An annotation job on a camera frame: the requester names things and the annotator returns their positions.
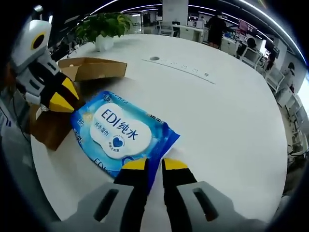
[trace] potted plant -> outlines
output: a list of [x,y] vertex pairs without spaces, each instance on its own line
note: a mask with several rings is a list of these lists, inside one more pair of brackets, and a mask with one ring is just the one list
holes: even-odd
[[76,34],[83,40],[93,42],[98,51],[104,51],[113,47],[114,36],[124,35],[131,25],[131,20],[122,13],[100,13],[78,25]]

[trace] yellow eye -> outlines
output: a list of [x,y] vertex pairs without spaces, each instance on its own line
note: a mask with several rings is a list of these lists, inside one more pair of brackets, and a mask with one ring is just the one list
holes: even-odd
[[34,40],[31,43],[31,50],[37,49],[43,43],[44,37],[45,37],[45,32],[37,34],[37,36],[34,38]]

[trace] round white table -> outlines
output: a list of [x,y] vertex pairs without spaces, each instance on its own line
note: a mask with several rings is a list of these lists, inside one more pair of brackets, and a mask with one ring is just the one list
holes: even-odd
[[[166,156],[185,162],[197,181],[230,198],[240,215],[271,220],[284,188],[287,142],[276,101],[258,72],[201,43],[158,35],[126,35],[102,53],[88,43],[72,55],[78,56],[126,62],[128,78],[107,89],[181,135]],[[202,70],[213,84],[145,61],[151,57]],[[72,131],[56,152],[33,136],[31,144],[41,186],[61,220],[76,212],[82,197],[112,181],[84,154]],[[170,230],[161,178],[159,170],[142,231]]]

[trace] green plant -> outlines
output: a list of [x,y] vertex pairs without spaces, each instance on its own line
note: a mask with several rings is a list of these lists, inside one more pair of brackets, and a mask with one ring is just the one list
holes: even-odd
[[122,36],[130,30],[132,21],[122,13],[100,13],[90,16],[76,29],[79,38],[95,42],[99,35],[103,37]]

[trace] ceiling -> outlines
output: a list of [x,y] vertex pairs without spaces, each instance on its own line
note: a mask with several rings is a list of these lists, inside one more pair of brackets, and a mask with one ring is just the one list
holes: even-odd
[[[76,24],[81,21],[85,16],[111,1],[112,0],[62,0],[62,5],[55,6],[53,12],[51,12],[51,14],[53,15],[53,28],[51,34],[52,40],[57,41],[59,38],[63,37],[69,30],[75,27]],[[289,51],[295,54],[300,60],[303,60],[303,57],[300,55],[294,44],[294,42],[296,42],[302,53],[305,53],[304,56],[308,57],[307,51],[304,51],[304,46],[301,47],[301,45],[307,43],[302,40],[301,36],[298,36],[299,33],[295,33],[295,31],[292,30],[292,26],[294,26],[295,23],[293,21],[293,18],[285,17],[286,20],[283,20],[283,17],[281,16],[285,16],[286,14],[286,12],[283,11],[283,1],[275,3],[275,1],[272,0],[246,0],[246,2],[265,12],[279,25],[284,26],[284,30],[286,31],[288,36],[286,35],[286,33],[280,30],[269,18],[262,15],[262,13],[258,12],[256,9],[245,4],[243,0],[189,0],[189,5],[217,9],[234,17],[241,18],[257,27],[258,30],[260,30],[267,36],[281,38],[281,40],[283,40],[288,46]],[[114,0],[113,3],[106,5],[97,12],[119,12],[129,8],[152,4],[162,4],[162,2],[161,0]],[[189,7],[190,13],[198,14],[199,11],[213,13],[213,11],[207,9],[192,6]],[[66,22],[72,17],[76,18],[74,18],[70,22]],[[227,17],[227,19],[237,22],[236,19],[229,16]]]

